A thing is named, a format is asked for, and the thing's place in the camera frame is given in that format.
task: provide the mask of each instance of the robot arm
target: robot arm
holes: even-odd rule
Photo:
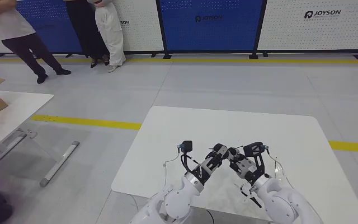
[[[174,189],[172,185],[165,187],[148,201],[130,224],[185,223],[191,213],[191,198],[200,195],[205,183],[225,159],[230,161],[230,167],[240,178],[246,179],[251,184],[250,193],[255,192],[263,201],[268,216],[276,224],[291,224],[298,217],[301,218],[302,224],[321,223],[299,192],[293,188],[281,188],[278,180],[265,173],[261,154],[265,150],[269,151],[261,142],[245,146],[243,148],[245,155],[240,154],[237,148],[227,149],[226,146],[217,144],[205,157],[205,161],[193,170],[187,165],[187,159],[191,158],[187,153],[192,151],[192,142],[184,141],[178,149],[183,152],[181,161],[187,171],[182,177],[181,187],[179,189]],[[250,199],[261,208],[254,197]]]
[[[261,154],[265,151],[269,153],[269,148],[262,142],[245,146],[245,155],[233,148],[229,148],[228,151],[230,167],[240,178],[246,179],[251,184],[250,192],[255,192],[263,201],[265,210],[274,223],[293,223],[298,217],[302,224],[321,223],[303,195],[293,188],[281,188],[278,180],[265,173]],[[251,199],[261,208],[254,197]]]
[[[179,189],[174,189],[172,185],[165,187],[148,201],[129,222],[130,224],[184,223],[191,213],[192,197],[200,195],[212,173],[229,156],[227,148],[217,144],[205,157],[203,163],[190,170],[187,159],[191,157],[187,153],[192,151],[192,142],[184,141],[178,149],[183,152],[181,161],[186,169],[186,174],[181,179],[181,187]]]

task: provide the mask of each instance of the yellow floor line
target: yellow floor line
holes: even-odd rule
[[[316,60],[316,59],[159,59],[159,58],[132,58],[130,62],[189,62],[189,63],[320,63],[320,64],[358,64],[358,60]]]
[[[131,129],[131,130],[139,130],[140,127],[142,126],[142,124],[139,123],[115,122],[111,120],[94,120],[94,119],[84,119],[84,118],[67,118],[64,116],[48,116],[48,115],[34,115],[32,116],[31,120],[38,120],[41,122],[89,125],[89,126],[98,126],[98,127],[106,127],[106,128]],[[330,141],[329,144],[334,150],[358,152],[358,143]]]
[[[355,143],[355,142],[330,141],[329,144],[331,145],[332,149],[334,149],[334,150],[358,152],[358,143]]]
[[[131,129],[139,130],[142,124],[138,123],[128,123],[128,122],[114,122],[110,120],[93,120],[93,119],[84,119],[84,118],[67,118],[64,116],[48,116],[48,115],[34,115],[31,120],[38,120],[42,122],[56,122],[56,123],[65,123],[65,124],[79,124],[79,125],[89,125],[89,126],[98,126],[98,127],[107,127],[107,128],[121,128],[121,129]]]
[[[90,62],[89,58],[57,58],[59,62]],[[0,59],[0,62],[21,62],[18,58],[4,58]],[[310,63],[310,64],[358,64],[358,60],[318,60],[318,59],[199,59],[199,58],[131,58],[129,62],[177,62],[177,63]]]

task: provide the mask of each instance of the metal table leg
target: metal table leg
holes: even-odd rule
[[[51,178],[56,174],[56,172],[60,169],[62,164],[67,160],[67,158],[71,155],[71,153],[74,151],[74,149],[79,145],[79,142],[74,141],[72,144],[68,147],[66,152],[61,155],[55,152],[52,147],[50,147],[47,144],[47,141],[41,138],[36,132],[33,132],[30,128],[28,128],[25,124],[21,125],[24,129],[23,131],[27,133],[27,135],[32,139],[34,142],[36,142],[40,148],[46,152],[51,158],[53,158],[56,161],[56,164],[51,168],[51,170],[46,174],[46,176],[42,179],[40,182],[41,187],[45,187]]]
[[[0,154],[0,160],[9,153],[19,142],[21,142],[26,137],[25,133],[21,133],[17,138],[15,138],[8,146],[3,145],[5,151]]]

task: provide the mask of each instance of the perforated wall panel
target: perforated wall panel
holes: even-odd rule
[[[252,50],[262,0],[161,0],[168,50]]]
[[[258,49],[358,49],[358,1],[268,0]]]
[[[77,36],[60,0],[24,0],[17,10],[33,26],[50,52],[81,52]]]
[[[164,50],[156,0],[114,0],[121,21],[124,50]]]

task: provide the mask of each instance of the white pegboard panel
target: white pegboard panel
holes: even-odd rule
[[[358,0],[268,0],[258,49],[358,49]]]
[[[7,47],[5,47],[1,41],[0,41],[0,53],[11,53],[11,51]]]
[[[125,51],[164,50],[156,0],[114,0]]]

